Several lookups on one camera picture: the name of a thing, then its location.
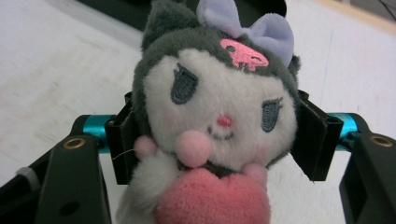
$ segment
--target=plush toy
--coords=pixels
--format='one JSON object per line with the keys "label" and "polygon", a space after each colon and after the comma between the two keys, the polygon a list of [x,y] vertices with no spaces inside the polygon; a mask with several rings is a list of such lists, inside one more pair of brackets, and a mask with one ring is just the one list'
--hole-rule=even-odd
{"label": "plush toy", "polygon": [[140,160],[123,223],[270,222],[266,168],[297,129],[299,60],[286,20],[240,25],[232,0],[152,3],[132,108]]}

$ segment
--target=white table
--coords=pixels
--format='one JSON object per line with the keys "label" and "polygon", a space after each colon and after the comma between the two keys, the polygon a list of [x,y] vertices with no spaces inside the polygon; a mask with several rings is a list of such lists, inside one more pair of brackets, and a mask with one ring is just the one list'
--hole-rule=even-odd
{"label": "white table", "polygon": [[[396,138],[396,33],[323,5],[289,0],[300,89],[326,112],[355,112]],[[0,186],[61,141],[82,114],[115,114],[131,90],[141,33],[73,0],[0,1]],[[273,223],[344,223],[348,153],[312,183],[291,156],[273,167]],[[114,214],[125,186],[101,156]]]}

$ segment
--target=plush heart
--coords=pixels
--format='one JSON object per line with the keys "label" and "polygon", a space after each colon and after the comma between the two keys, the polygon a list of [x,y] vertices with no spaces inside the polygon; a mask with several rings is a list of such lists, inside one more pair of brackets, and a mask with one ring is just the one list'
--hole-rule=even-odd
{"label": "plush heart", "polygon": [[267,224],[270,205],[265,190],[246,175],[218,178],[193,169],[165,191],[156,207],[159,224]]}

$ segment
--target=plush toy body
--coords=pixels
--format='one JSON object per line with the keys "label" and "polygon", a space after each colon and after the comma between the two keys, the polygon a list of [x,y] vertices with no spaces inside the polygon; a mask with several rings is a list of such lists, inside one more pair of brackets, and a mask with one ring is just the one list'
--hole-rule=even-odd
{"label": "plush toy body", "polygon": [[284,18],[242,28],[233,1],[153,3],[135,69],[141,160],[120,223],[269,223],[266,166],[296,132],[297,60]]}

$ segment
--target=brass ring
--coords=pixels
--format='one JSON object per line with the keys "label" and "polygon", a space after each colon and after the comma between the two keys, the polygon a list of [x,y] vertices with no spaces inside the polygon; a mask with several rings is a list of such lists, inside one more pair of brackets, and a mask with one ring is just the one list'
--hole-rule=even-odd
{"label": "brass ring", "polygon": [[64,143],[64,148],[66,149],[76,149],[84,146],[85,139],[83,138],[72,138],[69,141]]}
{"label": "brass ring", "polygon": [[393,143],[390,142],[387,138],[373,135],[370,137],[370,140],[381,147],[393,147]]}

